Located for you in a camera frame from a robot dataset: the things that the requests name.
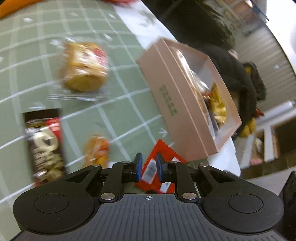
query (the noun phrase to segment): white light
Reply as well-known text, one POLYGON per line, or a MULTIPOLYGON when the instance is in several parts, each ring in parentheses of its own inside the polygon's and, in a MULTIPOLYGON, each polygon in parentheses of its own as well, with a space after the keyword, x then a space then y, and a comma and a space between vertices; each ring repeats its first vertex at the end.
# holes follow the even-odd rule
POLYGON ((253 4, 250 0, 244 0, 246 2, 246 4, 248 4, 250 7, 253 7, 253 4))

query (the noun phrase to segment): white wall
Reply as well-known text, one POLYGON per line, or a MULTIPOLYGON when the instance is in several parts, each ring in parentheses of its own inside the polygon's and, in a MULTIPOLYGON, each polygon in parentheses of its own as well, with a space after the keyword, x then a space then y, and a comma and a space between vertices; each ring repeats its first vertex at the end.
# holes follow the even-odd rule
POLYGON ((269 27, 296 72, 296 4, 292 0, 267 0, 269 27))

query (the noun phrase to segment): gray ribbed plate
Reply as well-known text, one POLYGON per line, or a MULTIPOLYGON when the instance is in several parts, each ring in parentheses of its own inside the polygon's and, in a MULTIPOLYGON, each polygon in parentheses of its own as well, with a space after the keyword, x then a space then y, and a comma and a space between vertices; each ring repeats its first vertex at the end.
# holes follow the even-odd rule
POLYGON ((16 241, 280 241, 271 230, 259 235, 233 234, 211 224, 196 204, 180 202, 173 194, 124 194, 100 206, 83 227, 59 235, 24 231, 16 241))

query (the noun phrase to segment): black snack package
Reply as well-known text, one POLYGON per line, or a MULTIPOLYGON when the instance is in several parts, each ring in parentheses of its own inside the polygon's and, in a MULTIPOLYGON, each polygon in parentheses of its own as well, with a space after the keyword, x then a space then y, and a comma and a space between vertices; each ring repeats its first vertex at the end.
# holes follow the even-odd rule
POLYGON ((23 113, 26 140, 36 185, 65 175, 62 155, 62 131, 58 109, 23 113))

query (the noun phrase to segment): circular disc cover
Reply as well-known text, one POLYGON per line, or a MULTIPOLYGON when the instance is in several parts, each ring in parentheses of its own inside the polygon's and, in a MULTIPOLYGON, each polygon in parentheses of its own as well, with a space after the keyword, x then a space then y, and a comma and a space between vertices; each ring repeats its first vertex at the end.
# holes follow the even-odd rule
POLYGON ((260 233, 283 216, 274 193, 245 181, 220 183, 204 198, 203 209, 216 225, 236 233, 260 233))
POLYGON ((79 227, 94 213, 92 197, 77 183, 50 184, 31 189, 16 199, 13 214, 21 229, 61 233, 79 227))

